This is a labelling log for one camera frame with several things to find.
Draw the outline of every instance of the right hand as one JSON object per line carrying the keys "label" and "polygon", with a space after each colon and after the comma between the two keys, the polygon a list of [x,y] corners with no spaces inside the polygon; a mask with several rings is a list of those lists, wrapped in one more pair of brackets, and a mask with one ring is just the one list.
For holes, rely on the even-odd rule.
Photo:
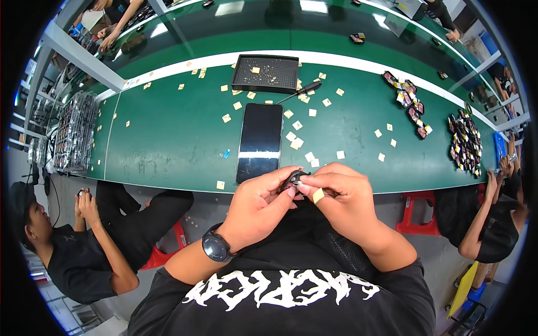
{"label": "right hand", "polygon": [[333,162],[314,175],[301,176],[301,181],[303,184],[297,188],[311,201],[313,193],[324,188],[325,197],[316,206],[342,236],[358,243],[370,225],[381,223],[374,209],[372,187],[365,175]]}
{"label": "right hand", "polygon": [[89,192],[84,192],[80,196],[79,209],[90,226],[101,223],[96,198],[92,197]]}
{"label": "right hand", "polygon": [[495,178],[495,174],[491,170],[488,170],[486,194],[484,195],[485,199],[489,201],[493,201],[496,190],[497,190],[497,179]]}
{"label": "right hand", "polygon": [[499,161],[499,167],[501,168],[501,172],[499,173],[502,177],[505,177],[508,175],[510,170],[512,169],[512,163],[508,159],[507,156],[501,157],[501,160]]}

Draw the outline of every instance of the smartphone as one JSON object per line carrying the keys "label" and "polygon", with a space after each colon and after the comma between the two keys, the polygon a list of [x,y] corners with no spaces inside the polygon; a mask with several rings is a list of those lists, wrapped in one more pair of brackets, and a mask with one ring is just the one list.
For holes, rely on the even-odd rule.
{"label": "smartphone", "polygon": [[278,169],[284,107],[273,104],[245,106],[237,160],[236,183]]}

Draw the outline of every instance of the red plastic stool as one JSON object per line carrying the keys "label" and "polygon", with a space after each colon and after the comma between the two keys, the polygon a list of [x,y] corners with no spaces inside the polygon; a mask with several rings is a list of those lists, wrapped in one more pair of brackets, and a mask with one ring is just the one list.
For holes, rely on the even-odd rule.
{"label": "red plastic stool", "polygon": [[175,252],[164,254],[163,252],[161,252],[161,250],[157,248],[157,246],[153,246],[150,259],[147,261],[147,263],[144,266],[142,266],[142,268],[140,268],[140,270],[155,268],[155,267],[159,267],[166,264],[168,259],[170,259],[179,250],[187,246],[185,233],[183,232],[183,228],[181,227],[181,219],[179,219],[178,222],[174,224],[174,232],[175,232],[175,236],[178,239],[179,249]]}
{"label": "red plastic stool", "polygon": [[407,234],[428,234],[428,235],[441,235],[437,228],[437,221],[435,219],[435,213],[431,217],[429,223],[420,225],[411,223],[411,214],[413,213],[413,204],[416,198],[425,198],[430,200],[435,210],[435,197],[432,190],[416,191],[416,192],[403,192],[403,197],[407,197],[405,203],[405,211],[403,212],[403,220],[396,223],[396,231]]}

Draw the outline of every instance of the concrete floor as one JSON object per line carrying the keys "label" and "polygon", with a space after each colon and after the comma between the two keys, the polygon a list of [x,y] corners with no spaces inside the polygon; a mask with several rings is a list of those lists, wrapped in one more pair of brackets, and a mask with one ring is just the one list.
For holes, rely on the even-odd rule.
{"label": "concrete floor", "polygon": [[[49,212],[53,220],[58,216],[58,204],[61,207],[60,218],[57,225],[66,223],[74,224],[74,197],[80,188],[90,188],[95,191],[96,180],[81,177],[66,177],[54,174],[52,181],[57,188],[58,198],[54,188],[51,186],[49,195]],[[144,204],[146,200],[161,192],[161,189],[138,187],[135,185],[126,185],[126,190],[140,203]],[[186,217],[189,220],[183,224],[183,230],[189,242],[200,239],[203,233],[216,223],[224,220],[228,211],[232,195],[195,192],[194,205],[187,212]],[[400,194],[375,195],[374,203],[376,214],[383,223],[394,228],[396,222],[401,221],[405,208],[405,199]],[[413,222],[419,223],[421,220],[425,223],[431,219],[432,208],[428,207],[426,202],[415,202],[415,211],[413,213]],[[413,244],[419,257],[424,265],[424,277],[435,301],[437,315],[437,332],[441,334],[446,330],[448,321],[445,305],[451,303],[456,288],[453,282],[467,270],[467,265],[472,261],[465,259],[458,254],[457,248],[452,246],[448,239],[444,237],[434,237],[428,235],[406,235],[406,238]],[[173,231],[168,232],[158,246],[163,252],[175,251],[178,248]],[[156,269],[139,271],[139,287],[129,293],[102,299],[93,304],[99,314],[108,319],[117,315],[126,321],[129,321],[132,311],[138,303],[147,295],[153,275]]]}

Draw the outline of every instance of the black smartwatch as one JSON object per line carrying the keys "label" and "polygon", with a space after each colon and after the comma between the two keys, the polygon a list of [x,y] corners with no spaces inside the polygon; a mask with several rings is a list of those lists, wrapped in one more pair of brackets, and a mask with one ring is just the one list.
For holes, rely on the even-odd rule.
{"label": "black smartwatch", "polygon": [[202,237],[202,248],[211,260],[226,262],[234,257],[230,253],[230,245],[218,233],[214,233],[222,223],[213,225]]}

